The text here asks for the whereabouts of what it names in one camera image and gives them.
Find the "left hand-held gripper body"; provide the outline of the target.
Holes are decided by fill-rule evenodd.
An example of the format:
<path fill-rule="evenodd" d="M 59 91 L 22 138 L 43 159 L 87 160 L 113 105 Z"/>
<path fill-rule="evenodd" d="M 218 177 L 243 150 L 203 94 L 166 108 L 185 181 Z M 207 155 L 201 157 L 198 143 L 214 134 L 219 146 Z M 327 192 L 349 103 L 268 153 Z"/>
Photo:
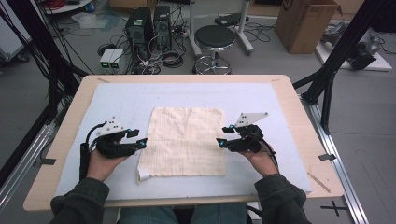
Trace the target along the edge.
<path fill-rule="evenodd" d="M 115 117 L 111 117 L 96 134 L 95 148 L 110 159 L 134 155 L 138 150 L 136 143 L 122 144 L 126 137 L 126 130 Z"/>

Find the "cream printed cloth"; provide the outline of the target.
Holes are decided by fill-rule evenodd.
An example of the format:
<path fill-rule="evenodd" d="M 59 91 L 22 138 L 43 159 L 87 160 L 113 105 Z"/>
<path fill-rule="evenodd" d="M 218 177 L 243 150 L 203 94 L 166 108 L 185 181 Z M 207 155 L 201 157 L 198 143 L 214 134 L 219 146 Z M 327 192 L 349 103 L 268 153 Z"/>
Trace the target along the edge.
<path fill-rule="evenodd" d="M 225 175 L 223 111 L 207 107 L 156 107 L 148 126 L 148 145 L 140 153 L 140 182 L 154 176 Z"/>

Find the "person's left hand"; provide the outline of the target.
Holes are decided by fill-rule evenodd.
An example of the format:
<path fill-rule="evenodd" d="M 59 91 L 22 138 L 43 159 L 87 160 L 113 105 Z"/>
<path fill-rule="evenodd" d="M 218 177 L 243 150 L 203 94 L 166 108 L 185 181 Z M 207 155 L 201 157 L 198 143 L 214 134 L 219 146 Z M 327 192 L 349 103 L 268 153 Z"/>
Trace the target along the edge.
<path fill-rule="evenodd" d="M 110 159 L 103 156 L 98 150 L 94 150 L 90 156 L 87 177 L 104 182 L 127 157 Z"/>

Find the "white foam mat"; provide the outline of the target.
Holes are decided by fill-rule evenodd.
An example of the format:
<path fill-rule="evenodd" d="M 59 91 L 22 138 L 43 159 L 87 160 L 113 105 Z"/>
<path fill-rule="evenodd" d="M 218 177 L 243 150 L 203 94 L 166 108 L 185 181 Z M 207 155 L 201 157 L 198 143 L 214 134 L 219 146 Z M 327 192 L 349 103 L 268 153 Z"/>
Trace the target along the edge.
<path fill-rule="evenodd" d="M 79 180 L 79 146 L 95 125 L 115 117 L 125 128 L 138 129 L 148 139 L 149 121 L 156 107 L 207 107 L 223 111 L 221 127 L 236 123 L 241 113 L 267 112 L 258 121 L 264 138 L 276 152 L 280 172 L 305 192 L 312 187 L 289 125 L 270 83 L 103 83 L 96 87 L 74 144 L 64 162 L 56 192 L 63 195 Z M 154 176 L 140 182 L 138 151 L 106 180 L 111 202 L 127 200 L 189 199 L 255 195 L 261 176 L 242 155 L 225 148 L 225 175 Z"/>

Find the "light wooden table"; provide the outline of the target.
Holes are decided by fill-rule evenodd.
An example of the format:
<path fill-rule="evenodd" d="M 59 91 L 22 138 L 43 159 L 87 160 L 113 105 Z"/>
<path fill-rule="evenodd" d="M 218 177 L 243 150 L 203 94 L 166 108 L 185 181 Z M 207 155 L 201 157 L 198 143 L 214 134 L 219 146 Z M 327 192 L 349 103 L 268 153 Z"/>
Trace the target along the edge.
<path fill-rule="evenodd" d="M 310 198 L 339 197 L 343 187 L 317 132 L 318 111 L 305 105 L 284 75 L 88 76 L 82 80 L 60 130 L 49 149 L 55 160 L 40 168 L 23 207 L 48 211 L 50 201 L 78 182 L 79 145 L 89 129 L 111 117 L 145 134 L 151 111 L 160 106 L 216 107 L 224 123 L 243 112 L 269 115 L 259 121 L 276 152 L 281 173 Z M 260 179 L 250 163 L 227 153 L 225 175 L 149 176 L 140 180 L 138 158 L 132 156 L 106 180 L 109 207 L 254 202 Z"/>

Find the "white power strip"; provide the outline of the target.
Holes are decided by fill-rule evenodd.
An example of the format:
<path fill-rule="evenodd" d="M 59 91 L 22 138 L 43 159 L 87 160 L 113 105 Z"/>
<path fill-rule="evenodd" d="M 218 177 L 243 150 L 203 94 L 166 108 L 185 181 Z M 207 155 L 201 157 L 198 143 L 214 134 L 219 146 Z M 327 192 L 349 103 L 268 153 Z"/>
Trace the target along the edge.
<path fill-rule="evenodd" d="M 259 219 L 260 216 L 257 214 L 257 211 L 260 209 L 260 206 L 257 202 L 247 203 L 248 209 L 247 212 L 252 219 Z"/>

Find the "person's right leg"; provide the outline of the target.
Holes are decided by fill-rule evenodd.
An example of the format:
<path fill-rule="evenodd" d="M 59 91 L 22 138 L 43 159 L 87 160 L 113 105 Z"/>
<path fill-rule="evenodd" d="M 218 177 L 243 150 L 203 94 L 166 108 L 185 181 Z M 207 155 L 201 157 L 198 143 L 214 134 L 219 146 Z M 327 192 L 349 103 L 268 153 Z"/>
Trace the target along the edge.
<path fill-rule="evenodd" d="M 216 203 L 197 205 L 191 224 L 248 224 L 244 203 Z"/>

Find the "person's left leg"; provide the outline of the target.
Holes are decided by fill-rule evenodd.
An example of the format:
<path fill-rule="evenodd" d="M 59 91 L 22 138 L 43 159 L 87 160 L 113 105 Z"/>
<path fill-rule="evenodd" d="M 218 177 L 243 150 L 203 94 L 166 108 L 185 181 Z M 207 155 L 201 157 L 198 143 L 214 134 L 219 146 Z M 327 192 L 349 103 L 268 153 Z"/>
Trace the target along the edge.
<path fill-rule="evenodd" d="M 169 206 L 131 207 L 120 210 L 119 224 L 178 224 Z"/>

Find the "white power supply box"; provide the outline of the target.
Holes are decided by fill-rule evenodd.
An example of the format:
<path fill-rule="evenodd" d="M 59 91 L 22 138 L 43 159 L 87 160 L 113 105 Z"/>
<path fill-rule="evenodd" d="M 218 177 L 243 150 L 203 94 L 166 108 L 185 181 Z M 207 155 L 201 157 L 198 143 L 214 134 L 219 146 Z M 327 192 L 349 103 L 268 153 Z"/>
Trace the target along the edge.
<path fill-rule="evenodd" d="M 103 69 L 108 69 L 110 67 L 111 57 L 113 55 L 113 49 L 106 49 L 100 59 L 100 64 Z"/>
<path fill-rule="evenodd" d="M 119 69 L 120 68 L 120 61 L 123 57 L 123 50 L 122 49 L 114 49 L 112 56 L 109 60 L 109 65 L 112 69 Z"/>

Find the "thin wooden stick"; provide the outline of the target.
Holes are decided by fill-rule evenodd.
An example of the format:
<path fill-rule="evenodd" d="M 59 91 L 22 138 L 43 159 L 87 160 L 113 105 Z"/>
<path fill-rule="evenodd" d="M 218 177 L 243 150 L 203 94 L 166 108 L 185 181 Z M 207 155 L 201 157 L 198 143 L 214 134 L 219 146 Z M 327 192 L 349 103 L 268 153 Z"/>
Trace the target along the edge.
<path fill-rule="evenodd" d="M 318 185 L 320 185 L 326 192 L 331 193 L 328 183 L 324 179 L 320 179 L 311 173 L 307 173 Z"/>

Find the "black computer tower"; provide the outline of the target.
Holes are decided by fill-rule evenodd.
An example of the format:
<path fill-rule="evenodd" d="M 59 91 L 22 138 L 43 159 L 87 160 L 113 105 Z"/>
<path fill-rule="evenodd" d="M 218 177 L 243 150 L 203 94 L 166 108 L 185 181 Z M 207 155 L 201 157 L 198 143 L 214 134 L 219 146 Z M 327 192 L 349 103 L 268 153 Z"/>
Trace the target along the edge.
<path fill-rule="evenodd" d="M 148 7 L 135 7 L 125 25 L 131 47 L 139 56 L 148 60 L 152 50 L 150 40 L 154 37 L 151 11 Z"/>
<path fill-rule="evenodd" d="M 157 49 L 171 48 L 170 7 L 156 6 L 154 10 L 153 22 L 156 34 Z"/>

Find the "black flat pedal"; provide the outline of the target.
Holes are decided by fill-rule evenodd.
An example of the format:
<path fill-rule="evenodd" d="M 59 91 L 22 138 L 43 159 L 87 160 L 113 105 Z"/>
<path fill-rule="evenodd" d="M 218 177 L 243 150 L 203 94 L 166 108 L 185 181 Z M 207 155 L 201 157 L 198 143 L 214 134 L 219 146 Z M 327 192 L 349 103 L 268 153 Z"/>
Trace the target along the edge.
<path fill-rule="evenodd" d="M 218 16 L 217 18 L 215 18 L 215 24 L 224 27 L 236 26 L 240 24 L 241 17 L 241 13 L 232 13 L 226 16 Z"/>

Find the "black tape cross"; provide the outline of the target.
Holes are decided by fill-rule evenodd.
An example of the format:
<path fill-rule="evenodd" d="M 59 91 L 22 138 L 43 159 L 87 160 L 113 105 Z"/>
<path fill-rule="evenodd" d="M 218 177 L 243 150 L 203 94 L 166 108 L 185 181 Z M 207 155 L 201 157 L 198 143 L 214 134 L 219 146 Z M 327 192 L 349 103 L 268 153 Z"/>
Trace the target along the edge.
<path fill-rule="evenodd" d="M 345 206 L 339 206 L 339 205 L 337 205 L 337 204 L 335 203 L 335 201 L 332 201 L 332 204 L 331 204 L 331 205 L 322 205 L 320 208 L 321 208 L 321 209 L 325 209 L 325 210 L 333 210 L 334 213 L 335 213 L 335 215 L 336 215 L 337 217 L 340 216 L 340 212 L 341 212 L 341 211 L 347 211 L 347 210 L 348 210 L 348 208 L 345 207 Z"/>

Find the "white round table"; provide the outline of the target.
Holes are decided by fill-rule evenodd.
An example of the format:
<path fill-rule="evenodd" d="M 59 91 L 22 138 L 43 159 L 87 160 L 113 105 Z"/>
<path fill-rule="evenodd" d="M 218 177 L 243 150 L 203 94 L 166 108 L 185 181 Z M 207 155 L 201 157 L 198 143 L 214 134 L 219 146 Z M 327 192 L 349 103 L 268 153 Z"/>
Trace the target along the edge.
<path fill-rule="evenodd" d="M 64 13 L 76 9 L 82 9 L 86 7 L 87 5 L 91 4 L 92 0 L 80 0 L 80 2 L 77 5 L 63 5 L 62 7 L 51 9 L 51 8 L 46 8 L 45 11 L 48 14 L 59 14 L 59 13 Z"/>

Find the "black metal frame stand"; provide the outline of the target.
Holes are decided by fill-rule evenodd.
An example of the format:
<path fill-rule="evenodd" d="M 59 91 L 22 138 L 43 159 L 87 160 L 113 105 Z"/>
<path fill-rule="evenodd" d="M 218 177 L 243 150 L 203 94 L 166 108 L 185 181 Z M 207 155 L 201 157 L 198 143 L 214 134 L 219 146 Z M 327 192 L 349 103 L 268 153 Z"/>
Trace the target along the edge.
<path fill-rule="evenodd" d="M 31 0 L 6 0 L 6 2 L 32 38 L 31 42 L 28 42 L 8 14 L 0 8 L 0 17 L 28 49 L 42 75 L 49 82 L 49 104 L 46 111 L 47 121 L 52 121 L 58 115 L 58 104 L 61 100 L 75 96 L 79 87 L 77 77 L 85 77 L 88 73 L 62 55 Z"/>
<path fill-rule="evenodd" d="M 324 94 L 320 126 L 327 135 L 330 134 L 329 117 L 334 78 L 341 68 L 341 65 L 352 53 L 354 47 L 359 43 L 372 23 L 392 1 L 393 0 L 364 0 L 325 63 L 312 75 L 304 77 L 292 84 L 294 89 L 299 89 L 306 84 L 310 84 L 308 90 L 302 94 L 302 98 L 311 105 L 316 105 L 319 96 Z"/>

